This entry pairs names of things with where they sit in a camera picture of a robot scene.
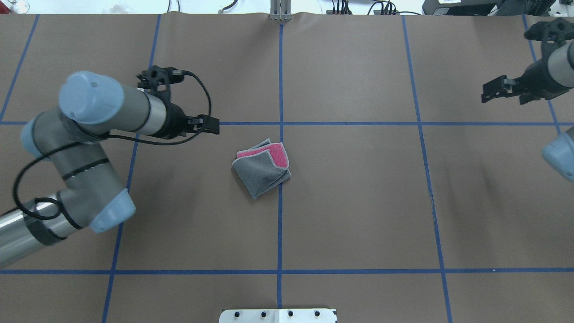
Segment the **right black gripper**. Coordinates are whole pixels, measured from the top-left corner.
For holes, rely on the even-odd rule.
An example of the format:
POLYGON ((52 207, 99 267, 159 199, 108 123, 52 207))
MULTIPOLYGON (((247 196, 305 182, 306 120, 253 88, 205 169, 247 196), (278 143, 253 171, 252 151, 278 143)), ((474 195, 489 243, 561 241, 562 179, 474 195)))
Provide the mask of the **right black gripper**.
POLYGON ((484 84, 481 102, 485 104, 496 98, 510 98, 516 93, 519 104, 525 105, 536 100, 551 100, 571 89, 572 86, 554 80, 549 72, 548 61, 540 59, 516 79, 501 75, 484 84))

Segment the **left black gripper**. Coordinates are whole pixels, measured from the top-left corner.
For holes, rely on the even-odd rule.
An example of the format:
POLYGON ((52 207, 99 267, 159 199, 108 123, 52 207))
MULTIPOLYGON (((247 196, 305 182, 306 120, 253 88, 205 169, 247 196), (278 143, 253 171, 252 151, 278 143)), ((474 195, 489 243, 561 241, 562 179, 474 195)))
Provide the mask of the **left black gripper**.
POLYGON ((161 128, 162 139, 170 140, 187 134, 221 133, 220 119, 208 116, 187 116, 179 105, 166 105, 166 119, 161 128))

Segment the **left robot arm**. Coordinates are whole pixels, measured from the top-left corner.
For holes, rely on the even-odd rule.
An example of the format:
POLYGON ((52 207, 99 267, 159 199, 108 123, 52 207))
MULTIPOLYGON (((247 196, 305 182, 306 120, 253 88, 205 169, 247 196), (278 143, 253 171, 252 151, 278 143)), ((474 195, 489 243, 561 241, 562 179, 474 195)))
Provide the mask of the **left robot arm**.
POLYGON ((14 209, 1 216, 1 266, 58 244, 85 227, 95 233, 108 231, 135 214, 135 203, 102 141, 172 146, 203 133, 218 135, 220 121, 213 117, 209 91, 193 72, 155 65, 138 75, 136 87, 90 71, 73 73, 60 89, 58 105, 21 131, 21 143, 34 160, 16 176, 14 209), (172 102, 172 84, 186 76, 205 93, 207 113, 187 116, 172 102), (43 160, 55 166, 65 188, 23 202, 19 196, 23 177, 43 160))

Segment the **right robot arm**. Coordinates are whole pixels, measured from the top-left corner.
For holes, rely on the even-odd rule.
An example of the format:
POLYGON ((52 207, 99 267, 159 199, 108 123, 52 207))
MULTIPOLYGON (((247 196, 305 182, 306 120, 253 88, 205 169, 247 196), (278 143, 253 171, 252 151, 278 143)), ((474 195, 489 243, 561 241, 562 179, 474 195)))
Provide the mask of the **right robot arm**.
POLYGON ((563 130, 562 122, 573 122, 559 108, 565 109, 566 100, 573 98, 573 42, 541 43, 541 57, 529 65, 517 78, 497 76, 482 85, 482 103, 496 98, 517 97, 525 105, 538 100, 547 102, 557 128, 557 137, 541 151, 549 166, 568 182, 573 182, 573 126, 563 130))

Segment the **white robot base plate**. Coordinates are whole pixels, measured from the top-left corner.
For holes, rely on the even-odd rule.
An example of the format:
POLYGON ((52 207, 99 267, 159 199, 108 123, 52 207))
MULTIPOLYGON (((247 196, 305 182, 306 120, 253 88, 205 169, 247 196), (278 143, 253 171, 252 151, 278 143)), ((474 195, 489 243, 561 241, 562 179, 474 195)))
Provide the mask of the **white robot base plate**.
POLYGON ((336 323, 335 309, 228 309, 222 311, 220 323, 336 323))

